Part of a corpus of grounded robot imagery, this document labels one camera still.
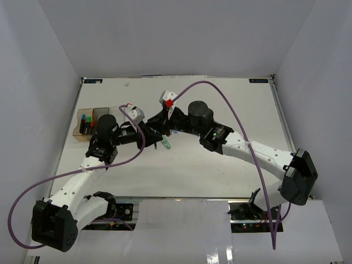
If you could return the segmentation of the green transparent highlighter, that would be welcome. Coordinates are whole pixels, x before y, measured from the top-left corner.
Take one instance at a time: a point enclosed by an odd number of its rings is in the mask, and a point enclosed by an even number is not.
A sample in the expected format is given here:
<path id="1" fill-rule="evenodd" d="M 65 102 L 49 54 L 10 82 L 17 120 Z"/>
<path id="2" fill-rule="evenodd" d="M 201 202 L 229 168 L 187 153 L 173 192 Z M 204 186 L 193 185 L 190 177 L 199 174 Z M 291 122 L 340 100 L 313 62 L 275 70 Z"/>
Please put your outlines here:
<path id="1" fill-rule="evenodd" d="M 163 136 L 163 140 L 161 141 L 161 144 L 167 149 L 170 150 L 171 149 L 171 144 L 169 143 L 169 141 L 167 140 L 166 136 Z"/>

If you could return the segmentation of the orange cap black highlighter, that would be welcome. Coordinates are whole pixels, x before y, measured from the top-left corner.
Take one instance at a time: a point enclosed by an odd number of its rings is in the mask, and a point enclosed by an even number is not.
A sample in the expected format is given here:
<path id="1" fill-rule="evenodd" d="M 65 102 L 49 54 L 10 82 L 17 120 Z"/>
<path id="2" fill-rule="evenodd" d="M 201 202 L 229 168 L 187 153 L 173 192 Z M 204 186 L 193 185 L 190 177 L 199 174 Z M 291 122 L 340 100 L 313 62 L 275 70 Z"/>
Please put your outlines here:
<path id="1" fill-rule="evenodd" d="M 96 121 L 92 120 L 90 122 L 90 128 L 89 128 L 89 135 L 93 135 L 95 132 L 95 125 L 96 125 Z"/>

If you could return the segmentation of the green cap black highlighter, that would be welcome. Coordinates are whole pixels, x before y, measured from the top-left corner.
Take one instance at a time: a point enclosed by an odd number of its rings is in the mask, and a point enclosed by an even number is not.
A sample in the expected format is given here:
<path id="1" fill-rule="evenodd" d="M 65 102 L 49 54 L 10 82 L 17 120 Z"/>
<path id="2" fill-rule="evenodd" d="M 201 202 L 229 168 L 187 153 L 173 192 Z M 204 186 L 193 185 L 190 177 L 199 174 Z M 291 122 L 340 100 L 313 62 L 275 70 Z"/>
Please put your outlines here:
<path id="1" fill-rule="evenodd" d="M 84 129 L 83 129 L 84 135 L 89 134 L 89 130 L 90 130 L 90 126 L 91 126 L 91 119 L 92 119 L 92 117 L 86 117 L 86 119 L 85 119 Z"/>

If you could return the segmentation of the blue cap black highlighter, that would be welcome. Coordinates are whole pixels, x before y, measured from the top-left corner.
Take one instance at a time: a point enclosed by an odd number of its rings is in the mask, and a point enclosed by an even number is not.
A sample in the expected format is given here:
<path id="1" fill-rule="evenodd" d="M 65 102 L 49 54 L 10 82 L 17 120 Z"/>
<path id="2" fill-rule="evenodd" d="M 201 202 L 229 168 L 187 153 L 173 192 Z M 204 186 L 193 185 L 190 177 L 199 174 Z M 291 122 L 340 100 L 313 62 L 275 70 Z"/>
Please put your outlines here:
<path id="1" fill-rule="evenodd" d="M 86 123 L 86 115 L 83 114 L 81 116 L 81 121 L 80 121 L 80 126 L 79 126 L 79 133 L 81 135 L 84 135 L 85 134 L 85 123 Z"/>

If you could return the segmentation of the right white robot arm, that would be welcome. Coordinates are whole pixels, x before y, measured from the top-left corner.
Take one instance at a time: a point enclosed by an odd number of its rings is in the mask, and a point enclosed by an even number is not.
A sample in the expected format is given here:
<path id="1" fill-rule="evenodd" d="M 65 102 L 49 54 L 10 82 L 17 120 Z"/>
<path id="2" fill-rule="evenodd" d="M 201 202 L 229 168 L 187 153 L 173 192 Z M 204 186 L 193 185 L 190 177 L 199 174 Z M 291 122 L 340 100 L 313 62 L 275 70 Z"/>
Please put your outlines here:
<path id="1" fill-rule="evenodd" d="M 200 144 L 211 152 L 235 157 L 271 173 L 278 180 L 266 188 L 255 190 L 244 211 L 254 219 L 261 219 L 268 213 L 268 205 L 276 207 L 290 202 L 303 206 L 318 178 L 310 154 L 298 149 L 295 153 L 278 150 L 259 142 L 248 142 L 232 128 L 216 122 L 213 111 L 203 101 L 194 101 L 188 106 L 188 113 L 174 107 L 164 107 L 148 119 L 147 126 L 163 135 L 176 130 L 198 135 Z"/>

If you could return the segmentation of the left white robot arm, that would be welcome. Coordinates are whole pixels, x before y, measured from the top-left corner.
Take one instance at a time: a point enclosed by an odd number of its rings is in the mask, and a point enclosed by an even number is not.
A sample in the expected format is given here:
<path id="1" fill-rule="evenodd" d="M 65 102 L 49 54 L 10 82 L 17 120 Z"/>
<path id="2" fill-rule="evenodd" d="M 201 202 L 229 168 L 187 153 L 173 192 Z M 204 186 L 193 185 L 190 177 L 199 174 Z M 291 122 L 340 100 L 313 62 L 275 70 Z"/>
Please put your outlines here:
<path id="1" fill-rule="evenodd" d="M 111 114 L 99 117 L 78 172 L 48 201 L 35 203 L 32 211 L 32 240 L 66 252 L 75 243 L 79 232 L 96 218 L 113 218 L 116 214 L 113 195 L 97 192 L 85 201 L 87 191 L 106 172 L 107 166 L 113 163 L 119 145 L 135 142 L 141 149 L 162 139 L 161 134 L 148 128 L 144 122 L 140 122 L 136 130 L 128 122 L 120 128 Z"/>

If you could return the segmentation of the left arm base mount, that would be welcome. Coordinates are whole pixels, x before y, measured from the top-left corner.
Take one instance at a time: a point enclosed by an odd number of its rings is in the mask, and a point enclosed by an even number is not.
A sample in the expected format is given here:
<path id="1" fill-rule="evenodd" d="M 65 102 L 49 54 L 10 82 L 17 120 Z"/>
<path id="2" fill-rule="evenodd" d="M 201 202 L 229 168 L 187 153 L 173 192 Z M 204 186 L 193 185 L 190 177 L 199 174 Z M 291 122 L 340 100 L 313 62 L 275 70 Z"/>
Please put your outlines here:
<path id="1" fill-rule="evenodd" d="M 102 225 L 105 230 L 130 230 L 133 231 L 132 203 L 118 202 L 116 197 L 108 192 L 98 191 L 85 197 L 85 202 L 76 211 L 77 224 L 80 230 L 96 229 Z"/>

